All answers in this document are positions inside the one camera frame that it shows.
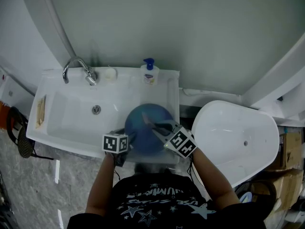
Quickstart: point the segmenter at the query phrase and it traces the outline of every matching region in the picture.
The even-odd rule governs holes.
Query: black and white tag
[[[120,138],[120,146],[119,146],[120,152],[127,150],[127,142],[128,142],[128,137]]]
[[[184,135],[181,131],[177,132],[176,135],[170,140],[171,144],[174,148],[178,148],[182,143],[187,139],[186,135]]]
[[[116,152],[117,151],[116,147],[117,147],[117,138],[116,137],[111,137],[111,136],[104,137],[103,149],[105,151]]]
[[[181,146],[181,148],[178,150],[178,152],[183,157],[188,157],[188,155],[193,152],[193,150],[196,148],[196,144],[194,144],[190,139]]]

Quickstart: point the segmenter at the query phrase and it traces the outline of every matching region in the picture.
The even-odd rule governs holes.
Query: sink basin
[[[179,72],[161,70],[157,86],[140,81],[140,69],[117,67],[118,79],[110,83],[103,78],[106,67],[95,68],[96,86],[85,80],[82,68],[69,69],[65,84],[62,70],[46,71],[31,108],[27,137],[66,151],[103,157],[102,135],[124,128],[128,114],[146,103],[166,108],[179,122]],[[37,100],[46,95],[45,120],[35,128]],[[92,108],[98,105],[99,114]]]

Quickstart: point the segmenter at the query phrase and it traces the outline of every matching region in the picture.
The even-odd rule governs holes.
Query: marble floor
[[[21,229],[67,228],[71,216],[83,213],[91,186],[100,168],[101,159],[65,152],[41,143],[35,145],[38,155],[54,161],[22,158],[6,131],[0,131],[0,172],[12,203],[12,210]],[[55,183],[56,160],[60,161],[59,182]],[[181,159],[175,173],[188,176],[188,161]],[[134,163],[125,162],[116,168],[121,179],[134,174]],[[113,184],[118,182],[114,175]],[[194,178],[203,197],[207,193]],[[60,226],[61,212],[63,226]],[[279,229],[283,213],[266,221],[268,229]]]

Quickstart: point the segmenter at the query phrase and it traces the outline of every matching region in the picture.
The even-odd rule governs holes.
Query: chrome faucet
[[[65,67],[63,68],[63,72],[62,72],[62,77],[63,77],[63,81],[68,84],[69,83],[69,79],[68,79],[68,68],[69,65],[74,62],[74,61],[78,61],[81,66],[84,68],[84,71],[86,72],[87,76],[86,76],[86,81],[89,82],[90,86],[94,86],[96,85],[96,80],[97,80],[97,74],[96,72],[94,72],[94,70],[90,67],[87,66],[84,62],[84,60],[82,60],[81,57],[75,56],[70,58],[70,60],[67,62],[67,64],[65,65]]]

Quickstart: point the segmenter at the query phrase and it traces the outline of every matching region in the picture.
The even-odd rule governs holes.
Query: faucet handle
[[[86,81],[89,82],[90,86],[95,86],[96,85],[96,78],[92,78],[91,76],[86,76],[85,77]]]

